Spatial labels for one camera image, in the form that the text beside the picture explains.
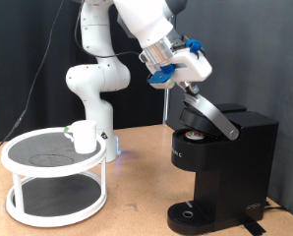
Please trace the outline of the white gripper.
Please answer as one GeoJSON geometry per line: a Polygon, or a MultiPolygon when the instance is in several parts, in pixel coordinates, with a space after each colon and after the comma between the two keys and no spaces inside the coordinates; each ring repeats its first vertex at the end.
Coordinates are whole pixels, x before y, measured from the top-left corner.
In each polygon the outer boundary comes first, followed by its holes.
{"type": "Polygon", "coordinates": [[[197,95],[200,89],[197,85],[190,87],[189,83],[202,82],[212,73],[212,67],[201,51],[195,54],[188,48],[178,50],[171,63],[175,67],[172,80],[192,96],[197,95]]]}

